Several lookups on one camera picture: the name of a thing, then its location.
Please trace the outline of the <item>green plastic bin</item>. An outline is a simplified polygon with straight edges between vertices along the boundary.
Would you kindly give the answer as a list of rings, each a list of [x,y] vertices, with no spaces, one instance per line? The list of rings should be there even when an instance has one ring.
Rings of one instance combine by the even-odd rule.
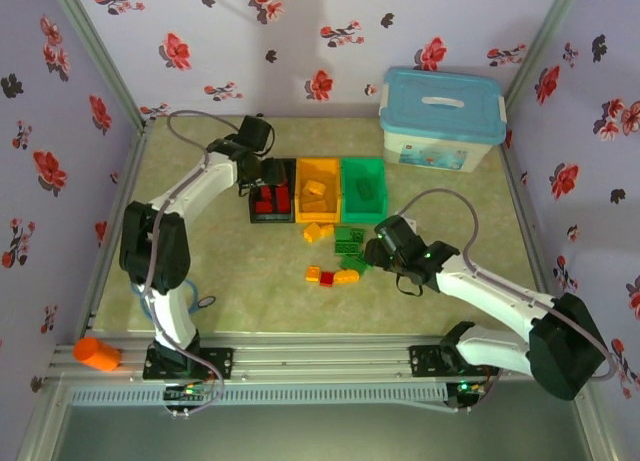
[[[355,185],[357,178],[367,177],[376,185],[376,197],[363,201]],[[388,190],[382,158],[345,157],[341,159],[341,220],[352,224],[377,224],[387,217]]]

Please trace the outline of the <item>black plastic bin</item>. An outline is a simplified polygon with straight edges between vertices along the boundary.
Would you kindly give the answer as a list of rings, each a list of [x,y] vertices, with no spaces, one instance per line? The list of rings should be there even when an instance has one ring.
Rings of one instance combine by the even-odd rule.
[[[296,178],[296,160],[295,160],[295,178]],[[278,186],[287,186],[289,188],[290,194],[290,202],[291,202],[291,213],[290,214],[278,214],[275,210],[274,214],[271,215],[263,215],[259,216],[255,213],[255,203],[258,202],[256,199],[256,194],[259,191],[259,188],[264,186],[261,182],[257,187],[252,187],[249,191],[248,195],[248,209],[249,209],[249,218],[250,222],[253,224],[260,223],[294,223],[295,222],[295,209],[294,209],[294,197],[295,197],[295,180],[290,185],[273,185],[270,186],[273,190],[273,206],[275,210],[275,188]]]

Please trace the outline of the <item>yellow plastic bin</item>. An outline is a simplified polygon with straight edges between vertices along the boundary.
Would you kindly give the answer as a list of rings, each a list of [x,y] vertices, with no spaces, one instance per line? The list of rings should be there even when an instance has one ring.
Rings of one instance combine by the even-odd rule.
[[[329,209],[324,213],[304,213],[300,210],[300,201],[305,196],[302,193],[307,180],[315,180],[326,185],[324,198]],[[296,160],[295,217],[297,223],[338,223],[341,219],[342,188],[341,166],[339,158],[315,157],[298,158]]]

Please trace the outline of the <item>white storage box blue lid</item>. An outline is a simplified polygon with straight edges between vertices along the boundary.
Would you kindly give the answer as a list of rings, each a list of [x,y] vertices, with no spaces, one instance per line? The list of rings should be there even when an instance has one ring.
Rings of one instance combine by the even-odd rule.
[[[387,71],[379,120],[386,162],[455,172],[474,171],[507,131],[496,80],[407,68]]]

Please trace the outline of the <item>blue coiled tube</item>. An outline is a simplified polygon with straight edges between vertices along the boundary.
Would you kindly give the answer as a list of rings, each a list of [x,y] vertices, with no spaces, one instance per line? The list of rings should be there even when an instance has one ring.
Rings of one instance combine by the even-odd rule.
[[[198,292],[198,289],[196,288],[196,285],[192,281],[186,280],[185,284],[191,290],[191,303],[188,306],[187,312],[188,312],[189,315],[193,315],[199,310],[199,305],[198,305],[199,292]],[[149,321],[151,321],[152,320],[152,316],[151,316],[151,313],[150,313],[149,308],[147,306],[147,303],[145,301],[145,298],[142,295],[141,288],[137,284],[132,283],[132,282],[129,283],[129,287],[131,289],[131,292],[138,298],[139,306],[140,306],[140,309],[141,309],[142,313],[144,314],[144,316]]]

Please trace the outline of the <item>orange cylinder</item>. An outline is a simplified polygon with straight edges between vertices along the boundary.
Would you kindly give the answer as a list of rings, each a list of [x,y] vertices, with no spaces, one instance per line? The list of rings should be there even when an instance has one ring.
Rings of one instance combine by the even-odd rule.
[[[85,337],[76,342],[73,348],[76,361],[90,368],[111,372],[121,363],[121,352],[103,341]]]

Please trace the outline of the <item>aluminium front rail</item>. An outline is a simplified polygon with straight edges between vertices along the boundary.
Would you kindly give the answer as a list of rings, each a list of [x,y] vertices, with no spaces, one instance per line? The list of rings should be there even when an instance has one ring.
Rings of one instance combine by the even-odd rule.
[[[484,380],[497,369],[524,379],[534,372],[523,342],[506,332],[482,330],[455,349],[440,337],[411,335],[216,335],[201,342],[200,355],[221,369],[231,385],[289,383],[385,383]],[[146,338],[113,339],[120,365],[103,372],[78,362],[70,346],[55,349],[45,378],[67,374],[71,382],[200,381],[175,375]]]

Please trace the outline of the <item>aluminium side rail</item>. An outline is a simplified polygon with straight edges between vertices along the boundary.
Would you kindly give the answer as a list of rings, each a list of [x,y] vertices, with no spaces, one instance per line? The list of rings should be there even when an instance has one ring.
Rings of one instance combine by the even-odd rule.
[[[116,258],[124,211],[134,191],[154,124],[154,121],[145,121],[142,131],[134,137],[130,146],[123,172],[119,178],[114,203],[107,220],[103,242],[99,248],[96,266],[88,286],[85,299],[86,306],[79,327],[80,336],[92,330],[98,314],[109,272]]]
[[[500,156],[535,285],[539,291],[555,294],[554,278],[549,277],[548,264],[539,238],[537,218],[526,187],[520,180],[519,165],[505,145],[500,146]]]

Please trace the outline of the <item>aluminium corner post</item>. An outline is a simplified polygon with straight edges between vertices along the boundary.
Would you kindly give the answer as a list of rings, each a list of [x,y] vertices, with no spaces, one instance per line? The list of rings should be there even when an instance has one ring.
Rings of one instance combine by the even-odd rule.
[[[556,33],[562,26],[575,0],[553,0],[539,30],[528,48],[525,59],[518,69],[505,97],[508,117],[514,113],[518,100],[525,91],[526,83],[533,76],[537,63],[542,59]]]
[[[94,62],[94,65],[111,89],[120,107],[129,118],[129,121],[138,133],[143,133],[146,127],[146,121],[139,113],[124,78],[121,76],[89,14],[82,5],[81,0],[56,1],[72,24],[76,34]]]

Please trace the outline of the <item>aluminium lower frame post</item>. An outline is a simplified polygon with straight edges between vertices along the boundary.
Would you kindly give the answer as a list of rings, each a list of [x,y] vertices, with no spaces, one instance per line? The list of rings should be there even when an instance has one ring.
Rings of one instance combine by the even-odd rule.
[[[47,378],[38,393],[34,411],[16,461],[54,461],[72,394],[70,377]]]
[[[591,461],[624,461],[599,384],[589,382],[583,387],[574,405]]]

